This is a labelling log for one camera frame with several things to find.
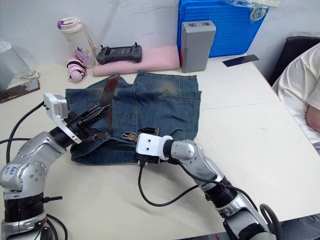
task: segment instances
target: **water bottle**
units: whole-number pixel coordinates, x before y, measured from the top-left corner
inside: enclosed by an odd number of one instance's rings
[[[96,62],[94,46],[90,43],[91,40],[88,39],[82,22],[75,16],[66,17],[57,23],[57,27],[69,42],[71,53],[75,54],[87,68],[92,68]]]

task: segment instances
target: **gray power bank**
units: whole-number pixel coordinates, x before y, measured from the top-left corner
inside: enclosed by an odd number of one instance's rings
[[[183,73],[206,69],[216,26],[211,20],[182,23],[180,66]]]

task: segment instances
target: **belt buckle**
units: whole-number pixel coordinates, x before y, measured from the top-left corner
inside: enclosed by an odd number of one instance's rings
[[[132,131],[126,131],[121,135],[121,138],[130,142],[137,143],[138,135]]]

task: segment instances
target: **clear plastic container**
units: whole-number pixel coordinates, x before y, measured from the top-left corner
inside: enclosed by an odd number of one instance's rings
[[[13,49],[11,43],[0,39],[0,91],[20,81],[30,72],[28,65]]]
[[[16,53],[11,43],[2,39],[0,39],[0,64],[1,66],[5,66],[18,78],[30,72],[30,68]]]

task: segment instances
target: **pink cushion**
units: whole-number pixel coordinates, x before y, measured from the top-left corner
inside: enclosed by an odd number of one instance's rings
[[[142,61],[111,61],[100,65],[97,61],[92,69],[94,76],[127,74],[142,71],[157,71],[180,68],[177,46],[163,46],[148,50],[142,49]]]

